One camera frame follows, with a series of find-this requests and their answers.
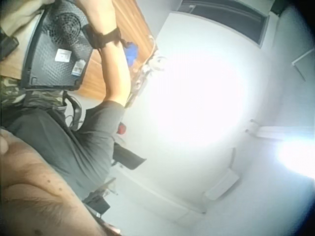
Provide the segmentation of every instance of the man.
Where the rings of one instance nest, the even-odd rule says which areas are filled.
[[[111,0],[76,3],[95,32],[107,35],[117,28]],[[109,42],[99,51],[106,98],[87,110],[77,132],[56,110],[2,111],[1,230],[7,235],[106,235],[81,201],[104,184],[109,172],[112,136],[124,114],[130,74],[121,43]]]

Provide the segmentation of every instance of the hand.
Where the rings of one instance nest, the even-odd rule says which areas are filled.
[[[39,9],[44,4],[51,4],[55,0],[20,0],[8,3],[6,16],[1,19],[1,28],[12,36],[20,27],[29,23],[40,13]]]
[[[109,34],[117,28],[112,0],[76,0],[96,33]]]

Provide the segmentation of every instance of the sticker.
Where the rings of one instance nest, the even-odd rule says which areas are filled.
[[[71,75],[81,76],[84,70],[86,62],[84,60],[79,60],[75,63]]]
[[[69,62],[72,52],[64,49],[58,49],[55,61]]]

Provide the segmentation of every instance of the wooden table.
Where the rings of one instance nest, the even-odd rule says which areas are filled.
[[[130,68],[131,78],[135,79],[137,71],[152,53],[154,44],[149,38],[151,32],[135,0],[113,0],[113,3],[116,9],[117,24],[121,29],[123,38],[139,47],[138,58],[133,67]],[[20,45],[1,63],[2,76],[21,79],[27,46],[38,19],[39,16],[15,34]],[[77,93],[96,100],[103,100],[106,95],[101,58],[97,50],[92,53],[83,84]]]

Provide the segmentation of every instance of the forearm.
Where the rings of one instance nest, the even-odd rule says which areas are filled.
[[[131,90],[130,72],[121,43],[108,43],[100,50],[103,76],[106,83],[105,100],[126,105]]]

